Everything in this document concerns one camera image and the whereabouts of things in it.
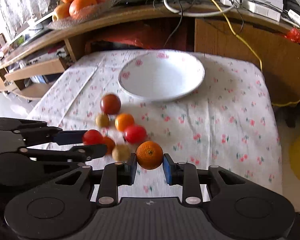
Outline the cherry print tablecloth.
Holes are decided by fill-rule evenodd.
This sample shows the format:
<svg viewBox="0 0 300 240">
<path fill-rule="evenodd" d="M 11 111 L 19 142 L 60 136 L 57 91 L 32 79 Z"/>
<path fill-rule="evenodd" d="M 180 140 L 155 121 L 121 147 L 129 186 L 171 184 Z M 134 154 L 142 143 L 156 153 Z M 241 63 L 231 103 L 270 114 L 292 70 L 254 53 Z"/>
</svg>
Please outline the cherry print tablecloth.
<svg viewBox="0 0 300 240">
<path fill-rule="evenodd" d="M 64 130 L 95 129 L 102 96 L 119 96 L 122 111 L 147 131 L 175 162 L 221 166 L 282 193 L 281 145 L 264 77 L 254 64 L 196 54 L 205 79 L 190 95 L 150 103 L 118 84 L 125 63 L 143 50 L 93 53 L 68 68 L 29 114 Z"/>
</svg>

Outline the glass fruit dish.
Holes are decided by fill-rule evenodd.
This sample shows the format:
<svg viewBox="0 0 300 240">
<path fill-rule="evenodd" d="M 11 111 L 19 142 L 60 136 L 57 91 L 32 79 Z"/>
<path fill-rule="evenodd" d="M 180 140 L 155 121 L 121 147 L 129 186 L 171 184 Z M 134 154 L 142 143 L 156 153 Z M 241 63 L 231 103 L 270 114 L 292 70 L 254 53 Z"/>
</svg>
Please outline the glass fruit dish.
<svg viewBox="0 0 300 240">
<path fill-rule="evenodd" d="M 88 21 L 95 20 L 105 12 L 109 11 L 113 7 L 113 4 L 114 0 L 110 0 L 100 4 L 85 7 L 73 16 L 69 16 L 55 22 L 50 22 L 47 27 L 52 30 L 63 30 Z"/>
</svg>

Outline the white floral porcelain bowl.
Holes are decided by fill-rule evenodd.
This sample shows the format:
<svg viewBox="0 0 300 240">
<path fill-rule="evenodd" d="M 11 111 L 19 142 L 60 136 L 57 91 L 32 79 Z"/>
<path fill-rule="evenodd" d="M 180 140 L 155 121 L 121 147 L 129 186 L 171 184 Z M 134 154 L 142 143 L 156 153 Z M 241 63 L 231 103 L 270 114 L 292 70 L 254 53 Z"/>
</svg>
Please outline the white floral porcelain bowl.
<svg viewBox="0 0 300 240">
<path fill-rule="evenodd" d="M 164 102 L 190 94 L 204 77 L 205 68 L 195 56 L 177 50 L 150 50 L 126 63 L 118 82 L 136 99 Z"/>
</svg>

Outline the front orange in dish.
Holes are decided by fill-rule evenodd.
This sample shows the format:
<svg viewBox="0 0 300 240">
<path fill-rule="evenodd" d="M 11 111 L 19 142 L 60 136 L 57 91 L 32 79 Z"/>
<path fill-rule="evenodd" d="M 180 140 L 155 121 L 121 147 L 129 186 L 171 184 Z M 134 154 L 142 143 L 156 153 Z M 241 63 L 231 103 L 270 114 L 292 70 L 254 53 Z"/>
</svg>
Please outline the front orange in dish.
<svg viewBox="0 0 300 240">
<path fill-rule="evenodd" d="M 96 0 L 73 0 L 69 7 L 69 14 L 70 16 L 75 16 L 82 9 L 96 4 L 97 4 Z"/>
</svg>

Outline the white modem box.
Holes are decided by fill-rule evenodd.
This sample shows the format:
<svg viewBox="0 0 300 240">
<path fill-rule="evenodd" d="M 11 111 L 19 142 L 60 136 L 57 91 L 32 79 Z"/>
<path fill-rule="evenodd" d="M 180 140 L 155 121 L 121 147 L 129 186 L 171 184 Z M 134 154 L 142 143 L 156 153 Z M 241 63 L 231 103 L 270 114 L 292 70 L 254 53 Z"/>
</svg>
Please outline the white modem box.
<svg viewBox="0 0 300 240">
<path fill-rule="evenodd" d="M 241 6 L 249 12 L 252 12 L 253 14 L 269 18 L 276 22 L 280 21 L 281 12 L 274 10 L 266 5 L 261 5 L 249 0 L 242 0 Z"/>
</svg>

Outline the red plastic bag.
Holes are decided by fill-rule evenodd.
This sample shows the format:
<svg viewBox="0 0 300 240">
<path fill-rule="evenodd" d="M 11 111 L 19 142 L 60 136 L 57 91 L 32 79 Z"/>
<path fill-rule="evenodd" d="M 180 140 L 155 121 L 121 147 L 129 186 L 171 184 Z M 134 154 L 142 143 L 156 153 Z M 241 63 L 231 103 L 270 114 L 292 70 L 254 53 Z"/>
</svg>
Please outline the red plastic bag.
<svg viewBox="0 0 300 240">
<path fill-rule="evenodd" d="M 177 18 L 140 20 L 96 29 L 85 36 L 86 55 L 119 49 L 194 51 L 194 21 Z"/>
</svg>

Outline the small mandarin with leaf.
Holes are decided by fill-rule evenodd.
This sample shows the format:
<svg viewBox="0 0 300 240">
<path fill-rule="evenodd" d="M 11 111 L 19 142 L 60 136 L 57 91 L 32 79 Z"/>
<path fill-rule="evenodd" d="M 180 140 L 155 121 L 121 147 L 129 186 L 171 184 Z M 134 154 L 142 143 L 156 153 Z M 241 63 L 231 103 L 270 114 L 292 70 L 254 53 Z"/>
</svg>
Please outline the small mandarin with leaf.
<svg viewBox="0 0 300 240">
<path fill-rule="evenodd" d="M 163 157 L 161 146 L 153 141 L 142 143 L 136 150 L 137 162 L 146 170 L 153 170 L 159 167 L 163 162 Z"/>
</svg>

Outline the tan longan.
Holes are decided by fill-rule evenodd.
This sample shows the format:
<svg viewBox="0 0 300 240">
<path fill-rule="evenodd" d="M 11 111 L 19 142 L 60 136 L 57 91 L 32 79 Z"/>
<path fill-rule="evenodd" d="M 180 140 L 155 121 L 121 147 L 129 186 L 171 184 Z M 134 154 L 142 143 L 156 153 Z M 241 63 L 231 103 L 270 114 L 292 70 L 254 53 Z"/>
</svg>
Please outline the tan longan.
<svg viewBox="0 0 300 240">
<path fill-rule="evenodd" d="M 111 155 L 116 162 L 125 163 L 130 159 L 130 148 L 128 145 L 118 144 L 113 148 Z"/>
<path fill-rule="evenodd" d="M 100 128 L 109 127 L 110 120 L 107 114 L 99 113 L 95 118 L 95 123 Z"/>
</svg>

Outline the orange round tomato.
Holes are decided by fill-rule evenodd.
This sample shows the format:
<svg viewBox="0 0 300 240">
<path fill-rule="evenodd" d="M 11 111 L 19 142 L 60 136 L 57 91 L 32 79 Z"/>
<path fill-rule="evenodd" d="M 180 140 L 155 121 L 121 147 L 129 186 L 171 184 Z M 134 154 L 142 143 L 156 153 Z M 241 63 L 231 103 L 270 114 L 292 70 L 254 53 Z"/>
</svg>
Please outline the orange round tomato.
<svg viewBox="0 0 300 240">
<path fill-rule="evenodd" d="M 115 119 L 115 128 L 120 132 L 124 132 L 127 127 L 134 124 L 135 120 L 133 116 L 128 113 L 121 113 Z"/>
</svg>

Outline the rough orange mandarin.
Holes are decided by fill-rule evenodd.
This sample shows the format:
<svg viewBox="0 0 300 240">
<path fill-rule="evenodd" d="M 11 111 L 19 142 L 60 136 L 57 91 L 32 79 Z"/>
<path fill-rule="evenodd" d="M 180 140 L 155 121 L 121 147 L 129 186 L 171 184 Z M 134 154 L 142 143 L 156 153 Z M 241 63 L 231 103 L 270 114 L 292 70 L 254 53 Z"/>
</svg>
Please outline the rough orange mandarin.
<svg viewBox="0 0 300 240">
<path fill-rule="evenodd" d="M 115 147 L 115 142 L 113 139 L 111 139 L 108 136 L 103 137 L 103 143 L 107 146 L 107 152 L 106 155 L 111 155 L 112 151 Z"/>
</svg>

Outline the small round red tomato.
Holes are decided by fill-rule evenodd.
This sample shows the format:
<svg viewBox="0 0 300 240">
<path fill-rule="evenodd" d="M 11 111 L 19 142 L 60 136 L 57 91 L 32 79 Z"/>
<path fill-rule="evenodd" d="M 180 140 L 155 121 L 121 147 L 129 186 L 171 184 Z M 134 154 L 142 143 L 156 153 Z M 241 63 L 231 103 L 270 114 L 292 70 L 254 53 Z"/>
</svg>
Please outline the small round red tomato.
<svg viewBox="0 0 300 240">
<path fill-rule="evenodd" d="M 99 131 L 95 129 L 90 129 L 83 134 L 82 142 L 84 145 L 102 144 L 103 136 Z"/>
</svg>

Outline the yellow apple in dish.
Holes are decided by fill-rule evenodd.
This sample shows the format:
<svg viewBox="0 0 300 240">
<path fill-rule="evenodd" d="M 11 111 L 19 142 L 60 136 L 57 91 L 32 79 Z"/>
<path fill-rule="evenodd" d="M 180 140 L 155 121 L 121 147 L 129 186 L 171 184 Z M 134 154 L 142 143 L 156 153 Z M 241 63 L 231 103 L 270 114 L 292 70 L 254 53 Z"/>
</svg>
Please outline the yellow apple in dish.
<svg viewBox="0 0 300 240">
<path fill-rule="evenodd" d="M 70 16 L 69 8 L 70 8 L 70 3 L 63 3 L 58 5 L 53 11 L 52 21 L 56 22 L 64 18 L 68 18 Z"/>
</svg>

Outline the oval red cherry tomato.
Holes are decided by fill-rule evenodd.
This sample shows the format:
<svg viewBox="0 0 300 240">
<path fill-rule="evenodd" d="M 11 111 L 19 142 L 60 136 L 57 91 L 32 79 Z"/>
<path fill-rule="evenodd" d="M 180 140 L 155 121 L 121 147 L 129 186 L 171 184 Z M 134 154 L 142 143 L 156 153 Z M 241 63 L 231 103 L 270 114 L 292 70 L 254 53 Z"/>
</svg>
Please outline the oval red cherry tomato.
<svg viewBox="0 0 300 240">
<path fill-rule="evenodd" d="M 143 126 L 132 125 L 125 129 L 123 137 L 130 144 L 137 144 L 147 137 L 147 131 Z"/>
</svg>

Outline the dark red large tomato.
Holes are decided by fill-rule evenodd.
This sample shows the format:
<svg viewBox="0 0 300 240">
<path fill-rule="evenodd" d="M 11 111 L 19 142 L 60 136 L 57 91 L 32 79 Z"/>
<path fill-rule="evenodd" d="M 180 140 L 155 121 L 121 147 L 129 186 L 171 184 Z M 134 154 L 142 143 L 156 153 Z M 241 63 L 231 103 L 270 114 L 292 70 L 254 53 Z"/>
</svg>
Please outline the dark red large tomato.
<svg viewBox="0 0 300 240">
<path fill-rule="evenodd" d="M 105 114 L 115 115 L 121 109 L 121 100 L 115 94 L 106 94 L 101 98 L 100 109 Z"/>
</svg>

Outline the white power strip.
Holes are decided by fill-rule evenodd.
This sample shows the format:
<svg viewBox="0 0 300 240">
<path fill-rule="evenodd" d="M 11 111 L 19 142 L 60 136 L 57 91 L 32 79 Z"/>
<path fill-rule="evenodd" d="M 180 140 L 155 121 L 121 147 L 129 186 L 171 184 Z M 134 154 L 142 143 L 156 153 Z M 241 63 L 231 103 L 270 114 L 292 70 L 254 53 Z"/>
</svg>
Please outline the white power strip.
<svg viewBox="0 0 300 240">
<path fill-rule="evenodd" d="M 225 6 L 236 6 L 239 7 L 241 5 L 241 1 L 240 0 L 220 0 L 220 2 L 222 3 L 222 5 Z"/>
</svg>

